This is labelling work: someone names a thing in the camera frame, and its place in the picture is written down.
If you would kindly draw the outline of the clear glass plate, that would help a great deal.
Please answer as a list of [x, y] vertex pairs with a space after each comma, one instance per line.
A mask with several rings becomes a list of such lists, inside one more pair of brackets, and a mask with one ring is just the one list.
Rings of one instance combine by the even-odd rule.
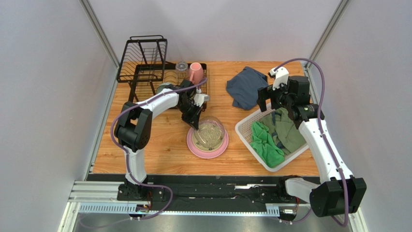
[[225, 128], [214, 116], [206, 116], [199, 121], [199, 128], [193, 132], [194, 144], [202, 150], [213, 150], [223, 143]]

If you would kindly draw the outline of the pink plate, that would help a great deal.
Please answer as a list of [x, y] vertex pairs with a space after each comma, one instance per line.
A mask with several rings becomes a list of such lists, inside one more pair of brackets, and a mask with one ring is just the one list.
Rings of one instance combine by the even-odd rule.
[[188, 134], [186, 136], [186, 144], [189, 150], [197, 157], [202, 159], [213, 159], [220, 156], [228, 147], [229, 144], [229, 135], [227, 131], [225, 131], [224, 139], [222, 144], [219, 145], [217, 148], [212, 149], [211, 151], [204, 151], [199, 149], [194, 142], [193, 138], [194, 129], [189, 129]]

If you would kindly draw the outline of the cream patterned plate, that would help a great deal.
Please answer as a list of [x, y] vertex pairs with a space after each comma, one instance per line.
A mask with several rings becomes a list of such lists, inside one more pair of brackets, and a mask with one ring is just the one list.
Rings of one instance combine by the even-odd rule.
[[221, 129], [199, 129], [193, 132], [195, 145], [204, 151], [211, 151], [222, 144], [224, 133]]

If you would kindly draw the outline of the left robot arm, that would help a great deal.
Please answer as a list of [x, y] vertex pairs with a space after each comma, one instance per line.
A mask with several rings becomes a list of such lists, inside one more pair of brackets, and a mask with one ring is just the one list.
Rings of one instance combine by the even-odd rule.
[[145, 148], [151, 137], [152, 121], [164, 111], [176, 108], [182, 113], [182, 121], [197, 130], [204, 103], [210, 98], [200, 89], [205, 83], [206, 80], [202, 80], [195, 85], [184, 80], [179, 86], [167, 85], [145, 101], [128, 101], [123, 105], [111, 125], [110, 133], [112, 141], [124, 152], [127, 184], [135, 188], [162, 188], [162, 185], [147, 183], [145, 170]]

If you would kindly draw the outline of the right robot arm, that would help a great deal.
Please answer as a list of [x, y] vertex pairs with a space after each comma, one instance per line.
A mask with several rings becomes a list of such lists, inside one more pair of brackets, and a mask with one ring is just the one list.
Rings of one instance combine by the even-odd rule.
[[314, 184], [290, 175], [280, 180], [283, 197], [297, 197], [310, 204], [318, 217], [334, 217], [356, 213], [366, 193], [363, 178], [356, 178], [339, 156], [327, 131], [319, 104], [311, 103], [307, 77], [291, 76], [277, 87], [269, 85], [258, 90], [257, 104], [261, 112], [285, 108], [289, 118], [305, 139], [314, 156], [320, 183]]

